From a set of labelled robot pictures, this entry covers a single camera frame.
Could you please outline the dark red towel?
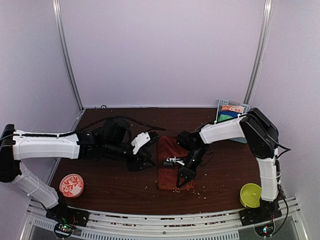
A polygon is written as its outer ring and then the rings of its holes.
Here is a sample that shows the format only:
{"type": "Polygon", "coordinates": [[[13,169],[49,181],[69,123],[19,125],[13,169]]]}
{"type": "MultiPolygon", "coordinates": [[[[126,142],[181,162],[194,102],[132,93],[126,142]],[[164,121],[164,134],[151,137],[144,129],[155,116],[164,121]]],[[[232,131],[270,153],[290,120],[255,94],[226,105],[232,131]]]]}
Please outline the dark red towel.
{"type": "Polygon", "coordinates": [[[194,189],[196,183],[194,180],[188,182],[181,188],[177,187],[177,177],[179,167],[176,166],[162,166],[162,161],[167,158],[177,157],[185,158],[188,155],[187,150],[180,147],[177,143],[177,138],[172,136],[161,136],[157,142],[157,188],[168,191],[181,191],[194,189]]]}

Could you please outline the green microfibre towel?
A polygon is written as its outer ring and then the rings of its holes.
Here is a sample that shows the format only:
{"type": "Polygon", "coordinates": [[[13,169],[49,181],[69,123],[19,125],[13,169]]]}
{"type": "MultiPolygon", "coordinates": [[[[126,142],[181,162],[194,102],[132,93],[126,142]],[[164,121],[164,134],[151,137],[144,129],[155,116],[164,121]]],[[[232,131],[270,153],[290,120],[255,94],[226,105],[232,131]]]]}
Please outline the green microfibre towel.
{"type": "Polygon", "coordinates": [[[223,122],[223,121],[234,119],[236,117],[237,117],[237,115],[236,116],[232,116],[232,115],[228,115],[228,114],[221,114],[218,117],[217,122],[220,123],[220,122],[223,122]]]}

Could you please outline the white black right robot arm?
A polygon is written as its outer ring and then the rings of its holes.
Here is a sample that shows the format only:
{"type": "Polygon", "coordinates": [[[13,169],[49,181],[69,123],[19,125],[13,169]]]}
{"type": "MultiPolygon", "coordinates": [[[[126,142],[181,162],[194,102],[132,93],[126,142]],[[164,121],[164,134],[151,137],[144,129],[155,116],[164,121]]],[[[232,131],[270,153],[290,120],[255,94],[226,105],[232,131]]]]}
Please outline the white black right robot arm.
{"type": "Polygon", "coordinates": [[[259,167],[261,195],[256,210],[259,220],[266,221],[276,212],[280,183],[279,148],[290,151],[279,143],[277,127],[257,107],[236,117],[220,122],[208,122],[194,131],[182,131],[176,143],[187,150],[188,155],[177,174],[176,187],[182,188],[197,175],[197,167],[210,144],[244,138],[259,167]]]}

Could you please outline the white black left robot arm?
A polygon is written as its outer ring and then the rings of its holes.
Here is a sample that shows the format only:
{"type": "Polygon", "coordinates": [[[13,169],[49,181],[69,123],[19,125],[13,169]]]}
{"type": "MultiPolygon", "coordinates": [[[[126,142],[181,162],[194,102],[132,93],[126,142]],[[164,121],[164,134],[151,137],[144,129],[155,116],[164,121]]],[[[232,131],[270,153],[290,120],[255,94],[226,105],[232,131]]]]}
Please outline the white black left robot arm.
{"type": "Polygon", "coordinates": [[[62,133],[36,133],[7,124],[0,135],[0,181],[11,183],[42,204],[46,212],[61,222],[72,218],[71,208],[61,190],[56,190],[33,174],[24,160],[69,159],[123,161],[130,172],[155,165],[148,148],[160,137],[159,127],[132,136],[125,118],[107,118],[103,126],[84,127],[62,133]]]}

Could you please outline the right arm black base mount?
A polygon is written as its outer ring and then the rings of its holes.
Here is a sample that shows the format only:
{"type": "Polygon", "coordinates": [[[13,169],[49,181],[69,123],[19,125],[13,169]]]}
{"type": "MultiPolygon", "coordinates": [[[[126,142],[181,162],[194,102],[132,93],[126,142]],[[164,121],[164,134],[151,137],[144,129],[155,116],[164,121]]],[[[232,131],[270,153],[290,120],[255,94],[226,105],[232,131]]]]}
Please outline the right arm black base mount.
{"type": "Polygon", "coordinates": [[[259,203],[259,207],[246,208],[239,211],[239,218],[242,226],[255,225],[282,216],[277,199],[274,201],[265,201],[261,199],[259,203]]]}

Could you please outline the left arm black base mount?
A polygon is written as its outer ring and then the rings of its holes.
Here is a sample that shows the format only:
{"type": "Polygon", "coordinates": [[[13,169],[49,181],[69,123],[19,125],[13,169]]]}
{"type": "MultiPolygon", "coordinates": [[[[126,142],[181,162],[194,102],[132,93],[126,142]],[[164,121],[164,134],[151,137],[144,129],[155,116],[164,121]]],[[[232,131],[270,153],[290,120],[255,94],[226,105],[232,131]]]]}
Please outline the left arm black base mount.
{"type": "Polygon", "coordinates": [[[86,210],[71,208],[64,199],[59,199],[52,208],[44,207],[46,217],[69,226],[86,227],[90,213],[86,210]]]}

